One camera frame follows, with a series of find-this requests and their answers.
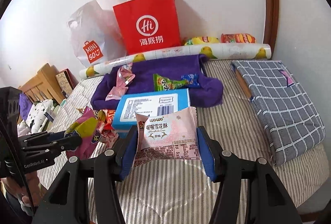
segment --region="human hand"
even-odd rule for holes
[[[41,200],[41,191],[39,188],[39,178],[37,176],[37,171],[26,174],[25,177],[28,182],[34,206],[38,206]],[[22,201],[26,205],[30,205],[30,200],[28,192],[26,191],[26,187],[20,187],[11,177],[1,178],[1,181],[4,184],[6,191],[8,191],[11,195],[15,197],[17,197],[18,195],[23,195]]]

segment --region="wrapping paper roll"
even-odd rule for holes
[[[208,45],[177,46],[167,49],[152,50],[99,63],[81,70],[79,76],[81,79],[103,76],[106,73],[110,73],[113,67],[124,65],[129,62],[197,54],[205,54],[211,60],[270,59],[271,49],[267,44],[250,43],[208,43]]]

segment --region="green snack package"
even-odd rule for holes
[[[181,80],[181,81],[170,80],[169,78],[162,77],[157,73],[153,74],[153,80],[154,80],[154,90],[156,92],[182,88],[185,87],[187,84],[186,80]]]

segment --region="blue snack package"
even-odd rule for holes
[[[190,73],[189,75],[183,75],[181,77],[182,80],[186,80],[187,87],[193,87],[193,88],[198,88],[201,87],[201,85],[198,82],[199,75],[196,73]]]

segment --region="wooden headboard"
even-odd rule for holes
[[[55,71],[46,63],[37,75],[31,78],[23,86],[19,87],[21,91],[32,101],[43,101],[46,99],[55,99],[59,104],[65,99],[62,90],[55,78]]]

